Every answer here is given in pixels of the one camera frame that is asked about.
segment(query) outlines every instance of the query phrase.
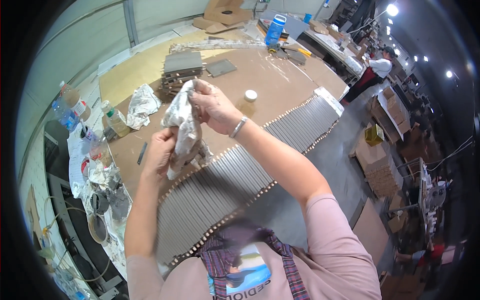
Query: rag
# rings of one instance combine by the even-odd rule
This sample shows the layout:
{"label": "rag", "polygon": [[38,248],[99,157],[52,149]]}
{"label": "rag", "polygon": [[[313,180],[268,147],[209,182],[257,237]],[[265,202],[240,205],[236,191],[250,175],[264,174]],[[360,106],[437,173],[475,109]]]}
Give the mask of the rag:
{"label": "rag", "polygon": [[193,90],[193,80],[184,83],[161,121],[163,128],[179,128],[177,143],[167,171],[167,177],[170,180],[175,179],[187,164],[201,166],[210,162],[213,156],[208,145],[202,140],[197,108],[188,99],[188,91],[191,90]]}

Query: white shirt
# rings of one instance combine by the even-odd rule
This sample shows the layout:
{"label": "white shirt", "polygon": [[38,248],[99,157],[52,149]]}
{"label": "white shirt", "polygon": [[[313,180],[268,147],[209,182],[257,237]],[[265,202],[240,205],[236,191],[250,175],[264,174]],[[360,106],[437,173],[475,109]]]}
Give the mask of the white shirt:
{"label": "white shirt", "polygon": [[370,60],[369,65],[373,72],[382,78],[385,78],[392,70],[392,62],[386,59]]}

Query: yellow box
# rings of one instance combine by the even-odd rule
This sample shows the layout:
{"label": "yellow box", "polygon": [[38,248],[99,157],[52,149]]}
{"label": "yellow box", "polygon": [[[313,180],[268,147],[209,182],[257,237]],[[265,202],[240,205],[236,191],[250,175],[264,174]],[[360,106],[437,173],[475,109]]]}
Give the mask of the yellow box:
{"label": "yellow box", "polygon": [[370,146],[376,146],[385,140],[383,129],[378,124],[365,129],[365,141]]}

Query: white bottle cap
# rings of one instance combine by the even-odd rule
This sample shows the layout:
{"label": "white bottle cap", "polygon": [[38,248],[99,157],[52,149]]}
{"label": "white bottle cap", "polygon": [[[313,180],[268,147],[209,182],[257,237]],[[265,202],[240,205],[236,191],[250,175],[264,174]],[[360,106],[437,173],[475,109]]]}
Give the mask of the white bottle cap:
{"label": "white bottle cap", "polygon": [[245,99],[245,101],[247,102],[253,102],[257,99],[257,93],[253,90],[247,90],[245,92],[245,96],[243,96],[243,98]]}

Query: forearm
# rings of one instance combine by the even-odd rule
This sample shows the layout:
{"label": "forearm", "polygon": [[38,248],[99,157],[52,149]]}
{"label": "forearm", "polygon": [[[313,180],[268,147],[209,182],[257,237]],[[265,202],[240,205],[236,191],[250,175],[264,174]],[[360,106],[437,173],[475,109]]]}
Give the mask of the forearm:
{"label": "forearm", "polygon": [[304,210],[307,201],[320,193],[331,193],[323,175],[301,153],[279,141],[253,121],[248,120],[236,140]]}
{"label": "forearm", "polygon": [[125,229],[125,257],[153,256],[156,238],[158,193],[161,177],[142,172]]}

